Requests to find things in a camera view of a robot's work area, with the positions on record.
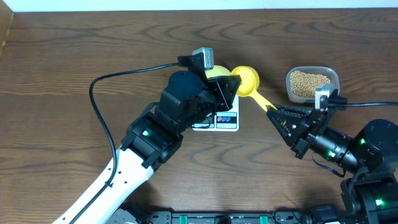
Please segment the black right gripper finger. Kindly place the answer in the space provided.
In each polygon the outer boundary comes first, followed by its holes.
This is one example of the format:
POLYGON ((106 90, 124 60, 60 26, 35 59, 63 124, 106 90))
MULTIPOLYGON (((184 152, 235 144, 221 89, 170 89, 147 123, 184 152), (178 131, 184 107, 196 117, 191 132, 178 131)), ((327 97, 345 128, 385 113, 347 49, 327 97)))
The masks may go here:
POLYGON ((308 117, 313 109, 303 106, 274 105, 276 110, 271 109, 271 116, 291 116, 291 117, 308 117))
POLYGON ((267 118, 275 126, 286 145, 292 146, 299 138, 299 117, 271 116, 271 110, 269 110, 267 118))

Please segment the yellow measuring scoop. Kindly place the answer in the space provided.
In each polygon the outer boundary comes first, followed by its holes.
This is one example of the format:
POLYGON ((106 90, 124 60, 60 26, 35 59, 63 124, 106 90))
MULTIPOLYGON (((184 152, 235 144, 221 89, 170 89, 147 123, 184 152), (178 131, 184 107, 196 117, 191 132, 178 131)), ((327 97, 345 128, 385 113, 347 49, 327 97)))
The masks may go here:
POLYGON ((239 76, 241 84, 237 90, 237 95, 241 97, 251 97, 265 111, 277 110, 277 108, 257 91, 259 87, 259 74, 249 66, 238 66, 231 72, 232 76, 239 76))

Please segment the yellow plastic bowl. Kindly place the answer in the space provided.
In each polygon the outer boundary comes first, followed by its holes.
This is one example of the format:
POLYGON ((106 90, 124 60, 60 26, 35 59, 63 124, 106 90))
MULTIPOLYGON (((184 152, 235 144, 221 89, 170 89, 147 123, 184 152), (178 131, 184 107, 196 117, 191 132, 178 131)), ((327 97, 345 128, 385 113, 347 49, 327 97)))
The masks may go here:
POLYGON ((207 79, 211 79, 218 76, 230 76, 231 72, 221 65, 215 65, 211 70, 207 70, 205 75, 207 79))

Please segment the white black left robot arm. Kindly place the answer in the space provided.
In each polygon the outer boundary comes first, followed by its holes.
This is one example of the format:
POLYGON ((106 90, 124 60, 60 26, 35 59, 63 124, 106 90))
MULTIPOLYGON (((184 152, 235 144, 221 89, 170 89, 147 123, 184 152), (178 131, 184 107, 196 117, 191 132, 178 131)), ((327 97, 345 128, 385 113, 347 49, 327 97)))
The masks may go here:
POLYGON ((210 114, 229 111, 241 78, 207 65, 201 54, 181 56, 160 100, 133 121, 113 157, 56 223, 106 223, 140 185, 181 147, 182 133, 210 114))

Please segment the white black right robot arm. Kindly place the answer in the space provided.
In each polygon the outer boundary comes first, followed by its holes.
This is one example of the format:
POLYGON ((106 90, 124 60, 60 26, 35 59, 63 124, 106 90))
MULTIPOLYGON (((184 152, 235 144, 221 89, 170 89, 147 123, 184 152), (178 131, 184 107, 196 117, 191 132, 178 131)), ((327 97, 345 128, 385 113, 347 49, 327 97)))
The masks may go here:
POLYGON ((303 217, 305 223, 397 223, 397 125, 374 119, 350 137, 329 126, 334 109, 276 105, 267 118, 286 145, 302 159, 308 150, 343 169, 329 168, 339 177, 353 176, 341 184, 347 213, 333 207, 315 207, 303 217))

